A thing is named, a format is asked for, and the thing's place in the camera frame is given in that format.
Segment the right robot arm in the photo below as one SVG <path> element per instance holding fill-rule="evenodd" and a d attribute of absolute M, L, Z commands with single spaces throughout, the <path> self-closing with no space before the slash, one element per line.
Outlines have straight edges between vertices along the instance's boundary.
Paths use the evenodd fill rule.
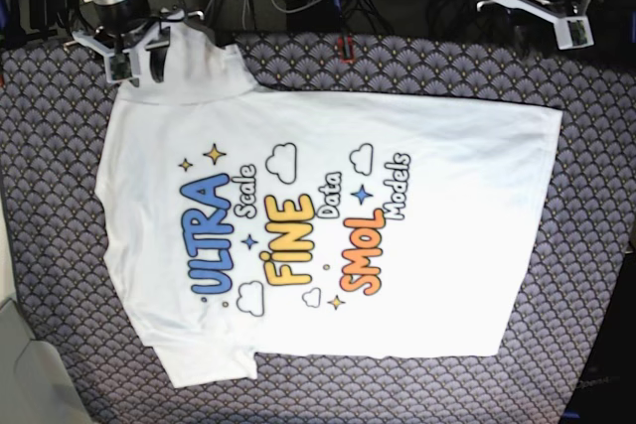
<path fill-rule="evenodd" d="M 98 25 L 90 33 L 73 32 L 72 43 L 102 58 L 106 80 L 111 84 L 130 82 L 137 86 L 143 55 L 148 56 L 151 78 L 163 82 L 172 26 L 204 16 L 201 11 L 189 11 L 185 0 L 82 1 L 94 7 Z"/>

